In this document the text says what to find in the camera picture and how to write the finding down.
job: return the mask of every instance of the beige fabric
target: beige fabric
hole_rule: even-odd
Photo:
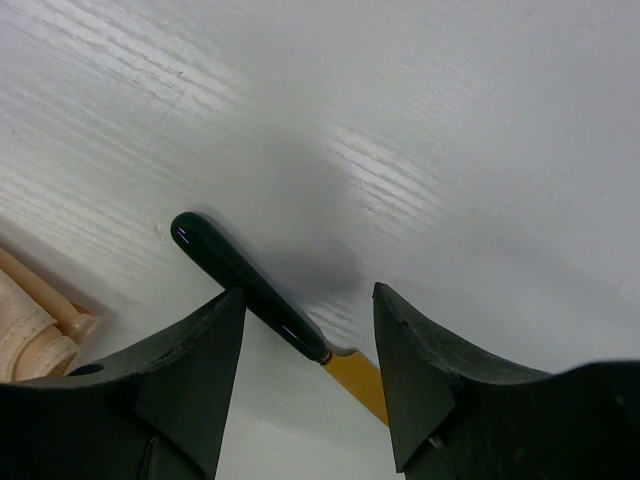
[[[66,370],[79,348],[55,324],[51,315],[0,271],[1,382],[41,377],[62,367]]]
[[[0,269],[57,321],[58,329],[81,345],[98,324],[98,317],[80,314],[51,285],[0,248]]]

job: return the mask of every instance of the white table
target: white table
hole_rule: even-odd
[[[0,0],[1,240],[104,313],[220,292],[205,210],[341,345],[373,283],[537,368],[640,345],[638,6]],[[388,431],[247,319],[218,478],[395,478]]]

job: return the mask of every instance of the black object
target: black object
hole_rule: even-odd
[[[2,478],[213,478],[244,312],[225,292],[68,377],[0,385]]]
[[[330,358],[327,343],[311,320],[273,289],[220,226],[197,213],[186,212],[173,220],[171,236],[224,288],[242,288],[249,310],[305,357],[319,363]]]
[[[550,375],[374,290],[396,469],[407,480],[640,478],[640,362]]]

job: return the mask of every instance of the wood grain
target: wood grain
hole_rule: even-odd
[[[194,208],[369,358],[375,281],[536,368],[637,357],[639,8],[0,0],[1,239],[103,307],[89,357],[219,292],[167,234]],[[247,328],[220,478],[393,478]]]

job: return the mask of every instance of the yellow blade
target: yellow blade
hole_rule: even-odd
[[[331,360],[322,366],[382,423],[389,426],[380,370],[367,357],[357,350],[345,356],[333,353]]]

